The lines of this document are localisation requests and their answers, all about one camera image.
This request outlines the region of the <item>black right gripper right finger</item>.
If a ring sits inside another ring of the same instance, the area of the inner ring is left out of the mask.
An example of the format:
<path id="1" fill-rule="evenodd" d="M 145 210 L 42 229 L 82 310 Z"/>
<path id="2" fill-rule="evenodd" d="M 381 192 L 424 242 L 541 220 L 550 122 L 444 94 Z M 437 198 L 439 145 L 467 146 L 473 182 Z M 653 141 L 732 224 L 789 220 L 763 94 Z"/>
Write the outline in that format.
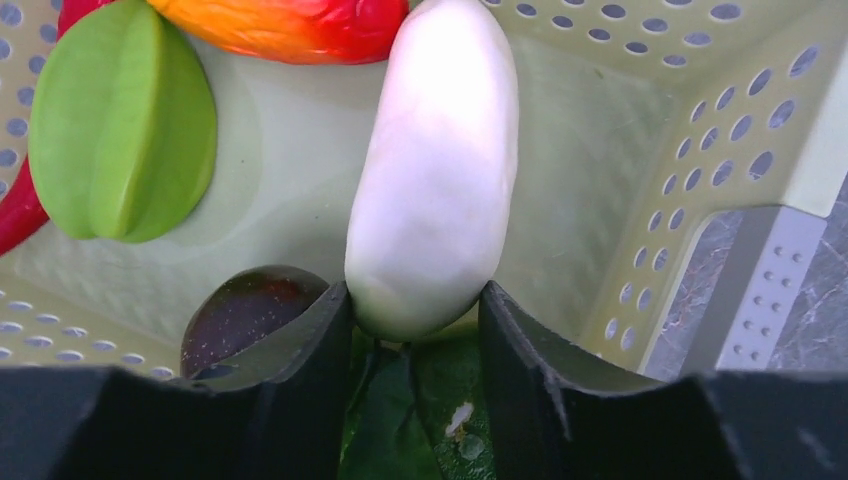
<path id="1" fill-rule="evenodd" d="M 663 383 L 542 326 L 498 284 L 479 301 L 501 479 L 843 479 L 847 377 L 705 371 Z"/>

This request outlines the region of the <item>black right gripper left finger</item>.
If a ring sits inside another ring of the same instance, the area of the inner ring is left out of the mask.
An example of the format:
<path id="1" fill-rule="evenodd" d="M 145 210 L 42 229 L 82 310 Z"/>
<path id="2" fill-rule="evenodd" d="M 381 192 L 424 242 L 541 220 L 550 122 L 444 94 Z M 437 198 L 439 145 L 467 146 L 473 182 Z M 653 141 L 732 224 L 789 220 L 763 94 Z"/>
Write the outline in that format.
<path id="1" fill-rule="evenodd" d="M 1 371 L 5 479 L 333 479 L 353 316 L 336 283 L 190 380 L 121 367 Z"/>

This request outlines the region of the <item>white eggplant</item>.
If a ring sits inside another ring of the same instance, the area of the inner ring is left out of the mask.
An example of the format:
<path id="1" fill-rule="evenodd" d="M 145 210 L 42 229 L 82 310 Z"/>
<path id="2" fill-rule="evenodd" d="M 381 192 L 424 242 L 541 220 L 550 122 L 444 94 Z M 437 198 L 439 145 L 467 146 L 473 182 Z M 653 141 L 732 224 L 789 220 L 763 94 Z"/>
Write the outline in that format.
<path id="1" fill-rule="evenodd" d="M 424 1 L 387 63 L 347 229 L 360 328 L 395 343 L 471 309 L 505 244 L 519 89 L 506 35 L 478 1 Z"/>

